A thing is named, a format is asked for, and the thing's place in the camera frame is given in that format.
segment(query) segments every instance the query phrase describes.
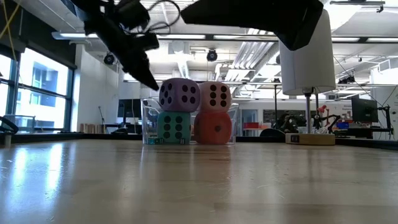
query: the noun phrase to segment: clear plastic container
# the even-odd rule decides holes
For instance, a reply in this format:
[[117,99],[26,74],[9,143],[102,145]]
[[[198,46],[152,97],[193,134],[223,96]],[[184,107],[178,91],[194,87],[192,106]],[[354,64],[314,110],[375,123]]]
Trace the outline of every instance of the clear plastic container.
[[[142,140],[144,144],[170,144],[165,143],[163,138],[157,133],[158,117],[163,112],[162,108],[157,99],[149,98],[142,99]],[[235,144],[236,139],[236,127],[237,127],[237,115],[238,115],[239,105],[233,103],[227,112],[232,123],[232,132],[229,137],[229,141],[226,143],[228,145]],[[190,134],[191,140],[189,142],[179,142],[174,144],[198,144],[194,140],[194,127],[195,118],[199,111],[190,113]]]

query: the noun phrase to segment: computer monitor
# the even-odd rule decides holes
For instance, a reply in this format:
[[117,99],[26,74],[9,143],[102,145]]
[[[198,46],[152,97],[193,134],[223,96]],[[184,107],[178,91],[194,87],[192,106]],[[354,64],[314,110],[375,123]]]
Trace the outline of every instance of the computer monitor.
[[123,118],[123,123],[126,118],[139,118],[141,119],[141,100],[119,100],[118,118]]
[[376,101],[352,98],[351,104],[353,106],[353,121],[379,122]]

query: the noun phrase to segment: pink die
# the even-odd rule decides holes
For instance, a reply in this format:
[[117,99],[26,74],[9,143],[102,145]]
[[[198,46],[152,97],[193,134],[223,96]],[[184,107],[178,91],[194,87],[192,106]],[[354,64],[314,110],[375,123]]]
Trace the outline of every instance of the pink die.
[[220,82],[199,84],[200,111],[228,112],[231,106],[231,92],[228,85]]
[[198,84],[187,78],[171,78],[163,82],[159,103],[164,111],[194,112],[200,103]]

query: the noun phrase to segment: wooden table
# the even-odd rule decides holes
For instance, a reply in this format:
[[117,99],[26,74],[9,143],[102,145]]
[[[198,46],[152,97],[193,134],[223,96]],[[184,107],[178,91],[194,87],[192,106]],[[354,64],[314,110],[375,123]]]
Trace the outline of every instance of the wooden table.
[[79,140],[0,149],[0,223],[397,223],[398,153]]

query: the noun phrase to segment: die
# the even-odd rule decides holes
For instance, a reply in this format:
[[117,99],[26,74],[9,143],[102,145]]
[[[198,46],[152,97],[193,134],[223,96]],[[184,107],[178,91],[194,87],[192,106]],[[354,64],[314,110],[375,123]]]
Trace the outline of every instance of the die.
[[231,91],[228,85],[220,82],[199,84],[200,111],[227,112],[231,106]]
[[200,112],[194,124],[194,138],[199,144],[226,144],[231,138],[232,122],[228,113]]
[[161,112],[157,118],[157,135],[165,144],[189,144],[191,141],[191,114]]
[[187,78],[171,78],[163,82],[159,103],[164,111],[194,112],[200,103],[198,84]]

